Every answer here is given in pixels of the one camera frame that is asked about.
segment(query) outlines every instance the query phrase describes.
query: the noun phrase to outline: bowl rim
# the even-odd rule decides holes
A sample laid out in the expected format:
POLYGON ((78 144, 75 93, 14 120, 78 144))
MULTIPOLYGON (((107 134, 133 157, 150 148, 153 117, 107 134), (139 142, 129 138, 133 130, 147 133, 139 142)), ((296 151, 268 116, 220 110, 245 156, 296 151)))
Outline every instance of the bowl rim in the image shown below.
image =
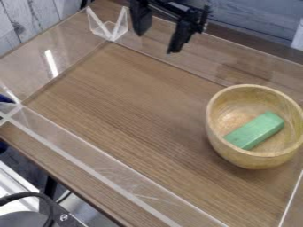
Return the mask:
POLYGON ((220 92, 217 92, 217 94, 213 96, 213 98, 212 98, 212 100, 209 102, 209 105, 206 107, 206 122, 209 124, 209 128, 213 131, 214 135, 217 136, 217 138, 220 139, 220 141, 225 145, 228 145, 230 148, 233 148, 234 150, 237 150, 241 153, 249 154, 249 155, 256 156, 256 157, 274 158, 277 156, 281 156, 281 155, 293 153, 302 146, 302 144, 303 144, 303 133, 302 133, 301 138, 298 139, 298 141, 297 141, 296 144, 293 144, 289 148, 286 148, 280 153, 277 153, 276 155, 273 155, 273 154, 268 154, 268 153, 256 153, 256 152, 252 152, 252 151, 248 151, 248 150, 240 148, 238 146, 236 146, 232 143, 229 143, 225 140, 225 138, 221 137, 220 134, 216 132, 216 130, 214 130, 214 124, 213 124, 213 121, 212 121, 212 110, 213 110, 213 107, 214 107, 214 102, 230 90, 240 89, 240 88, 260 88, 262 90, 269 90, 269 91, 277 93, 282 98, 285 98, 294 105, 294 107, 298 110, 298 113, 301 115, 302 121, 303 121, 303 110, 302 110, 301 106, 298 105, 298 103, 296 102, 296 100, 289 95, 286 95, 282 91, 276 90, 276 89, 272 89, 268 86, 256 85, 256 84, 234 85, 234 86, 230 86, 230 87, 222 89, 220 92))

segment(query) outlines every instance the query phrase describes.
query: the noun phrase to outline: wooden bowl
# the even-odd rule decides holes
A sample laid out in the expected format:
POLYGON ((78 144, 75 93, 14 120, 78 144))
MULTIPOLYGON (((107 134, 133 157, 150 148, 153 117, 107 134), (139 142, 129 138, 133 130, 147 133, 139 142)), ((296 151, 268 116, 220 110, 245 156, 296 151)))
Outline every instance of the wooden bowl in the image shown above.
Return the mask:
POLYGON ((217 152, 237 166, 273 168, 292 159, 303 144, 303 112, 281 91, 258 85, 237 85, 220 91, 208 106, 206 129, 217 152), (285 128, 252 151, 225 140, 225 135, 272 111, 285 119, 285 128))

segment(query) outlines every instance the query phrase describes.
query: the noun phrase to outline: wooden table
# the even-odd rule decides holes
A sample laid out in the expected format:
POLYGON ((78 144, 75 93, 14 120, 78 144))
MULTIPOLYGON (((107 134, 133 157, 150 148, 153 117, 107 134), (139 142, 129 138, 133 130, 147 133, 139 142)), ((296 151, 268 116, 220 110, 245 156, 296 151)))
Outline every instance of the wooden table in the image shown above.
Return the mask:
MULTIPOLYGON (((107 4, 109 13, 119 7, 98 1, 94 6, 98 14, 105 11, 102 4, 107 4)), ((165 33, 161 22, 155 29, 165 33)), ((168 35, 160 39, 147 35, 145 50, 160 54, 168 35)), ((130 43, 131 38, 121 41, 122 44, 130 43)), ((210 35, 196 38, 194 44, 196 48, 192 45, 185 49, 190 64, 178 55, 173 57, 173 63, 180 61, 194 67, 193 74, 122 45, 106 43, 25 105, 225 224, 278 226, 302 170, 303 155, 300 153, 292 162, 270 170, 236 167, 217 155, 208 141, 205 109, 224 85, 245 82, 284 90, 302 104, 303 66, 210 35)), ((121 224, 166 226, 15 125, 7 123, 0 136, 121 224)), ((81 158, 85 154, 73 155, 81 158)), ((87 159, 97 168, 97 157, 87 159)))

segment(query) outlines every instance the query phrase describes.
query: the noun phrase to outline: green sponge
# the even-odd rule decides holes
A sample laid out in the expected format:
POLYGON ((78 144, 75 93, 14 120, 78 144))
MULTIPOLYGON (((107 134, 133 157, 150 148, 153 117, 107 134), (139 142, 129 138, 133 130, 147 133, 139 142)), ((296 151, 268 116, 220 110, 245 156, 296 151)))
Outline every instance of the green sponge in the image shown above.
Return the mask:
POLYGON ((285 127, 285 120, 273 112, 261 114, 252 122, 225 136, 225 139, 245 150, 252 150, 285 127))

